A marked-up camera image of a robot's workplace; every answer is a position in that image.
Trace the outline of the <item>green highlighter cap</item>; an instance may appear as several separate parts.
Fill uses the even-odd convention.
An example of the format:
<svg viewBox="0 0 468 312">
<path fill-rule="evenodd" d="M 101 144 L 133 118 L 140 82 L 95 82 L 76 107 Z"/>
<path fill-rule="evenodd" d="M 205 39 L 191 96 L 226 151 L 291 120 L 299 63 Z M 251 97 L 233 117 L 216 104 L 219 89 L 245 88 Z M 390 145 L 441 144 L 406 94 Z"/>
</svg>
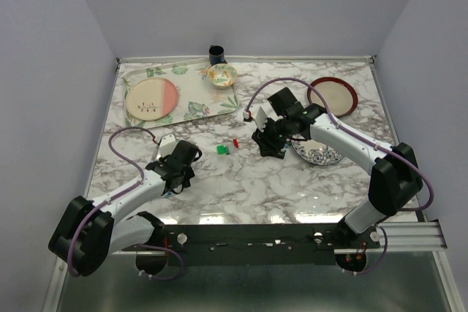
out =
<svg viewBox="0 0 468 312">
<path fill-rule="evenodd" d="M 226 151 L 225 151 L 225 147 L 223 145 L 218 145 L 216 147 L 216 151 L 218 154 L 222 155 L 222 154 L 226 154 Z"/>
</svg>

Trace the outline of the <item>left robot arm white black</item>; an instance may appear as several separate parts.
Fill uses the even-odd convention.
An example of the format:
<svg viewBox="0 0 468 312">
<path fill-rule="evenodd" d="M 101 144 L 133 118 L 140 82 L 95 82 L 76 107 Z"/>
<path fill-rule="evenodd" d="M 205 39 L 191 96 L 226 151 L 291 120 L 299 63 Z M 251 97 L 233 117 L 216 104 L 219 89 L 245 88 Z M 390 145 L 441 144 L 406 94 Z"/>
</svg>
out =
<svg viewBox="0 0 468 312">
<path fill-rule="evenodd" d="M 73 274 L 87 276 L 115 251 L 137 244 L 147 250 L 157 248 L 163 227 L 158 218 L 147 213 L 125 217 L 169 191 L 190 187 L 195 176 L 192 163 L 203 153 L 185 140 L 173 146 L 171 153 L 109 194 L 95 200 L 82 196 L 71 200 L 51 236 L 49 251 L 65 261 Z"/>
</svg>

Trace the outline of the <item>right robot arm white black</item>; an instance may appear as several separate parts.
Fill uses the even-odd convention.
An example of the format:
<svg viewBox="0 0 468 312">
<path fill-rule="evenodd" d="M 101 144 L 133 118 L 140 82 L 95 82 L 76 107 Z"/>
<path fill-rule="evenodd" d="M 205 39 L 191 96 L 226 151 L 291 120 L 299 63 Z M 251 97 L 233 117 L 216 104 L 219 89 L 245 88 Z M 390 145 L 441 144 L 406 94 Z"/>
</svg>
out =
<svg viewBox="0 0 468 312">
<path fill-rule="evenodd" d="M 304 107 L 288 88 L 270 96 L 268 101 L 276 120 L 263 109 L 243 112 L 244 120 L 253 121 L 257 127 L 252 138 L 261 156 L 283 158 L 286 141 L 299 135 L 331 147 L 369 175 L 367 198 L 337 225 L 336 238 L 342 246 L 355 246 L 367 229 L 397 214 L 423 188 L 423 178 L 409 145 L 379 142 L 342 123 L 318 104 Z"/>
</svg>

